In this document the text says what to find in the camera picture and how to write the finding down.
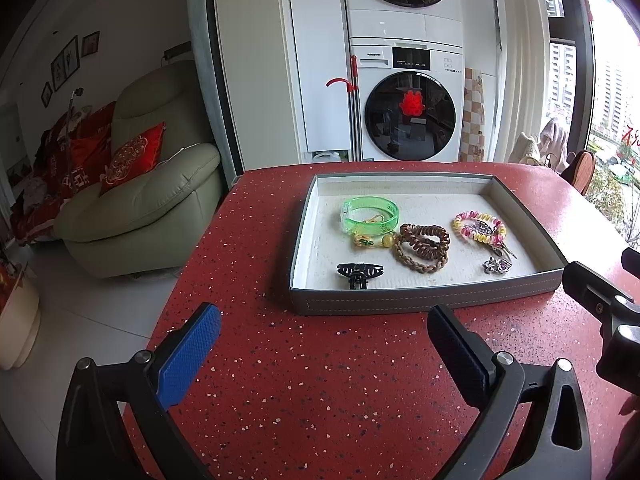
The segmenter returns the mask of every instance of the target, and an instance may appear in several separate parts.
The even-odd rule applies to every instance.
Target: yellow bead
[[[386,234],[382,237],[382,244],[386,247],[392,247],[396,241],[396,237],[393,234]]]

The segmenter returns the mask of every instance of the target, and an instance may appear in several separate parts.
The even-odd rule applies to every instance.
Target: green plastic bracelet
[[[350,218],[351,212],[356,209],[378,209],[385,218],[382,222],[358,222]],[[367,236],[379,236],[393,231],[398,225],[400,211],[398,206],[377,196],[359,196],[347,200],[342,204],[340,212],[340,227],[345,233]]]

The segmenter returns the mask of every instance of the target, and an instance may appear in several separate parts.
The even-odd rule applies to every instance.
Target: picture frame
[[[64,52],[60,52],[51,63],[51,79],[53,91],[57,92],[66,81]]]
[[[44,83],[44,88],[42,89],[42,94],[40,94],[40,99],[44,107],[49,106],[49,102],[51,101],[51,96],[53,95],[53,90],[51,89],[51,85],[49,81]]]
[[[82,38],[81,57],[90,56],[98,52],[98,45],[100,43],[100,31],[96,30],[91,34],[87,34]]]
[[[69,79],[80,68],[80,53],[78,51],[78,37],[74,36],[62,50],[65,58],[65,73]]]

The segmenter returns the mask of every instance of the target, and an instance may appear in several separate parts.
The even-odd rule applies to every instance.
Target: sofa
[[[225,192],[193,61],[159,68],[126,87],[111,123],[111,154],[166,123],[160,163],[100,195],[100,182],[60,210],[53,234],[98,278],[183,266]]]

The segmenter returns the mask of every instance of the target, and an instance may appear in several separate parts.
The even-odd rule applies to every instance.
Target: white cabinet
[[[226,88],[245,170],[302,160],[284,1],[216,0]]]
[[[290,0],[300,74],[306,148],[309,152],[351,148],[350,79],[343,0]]]

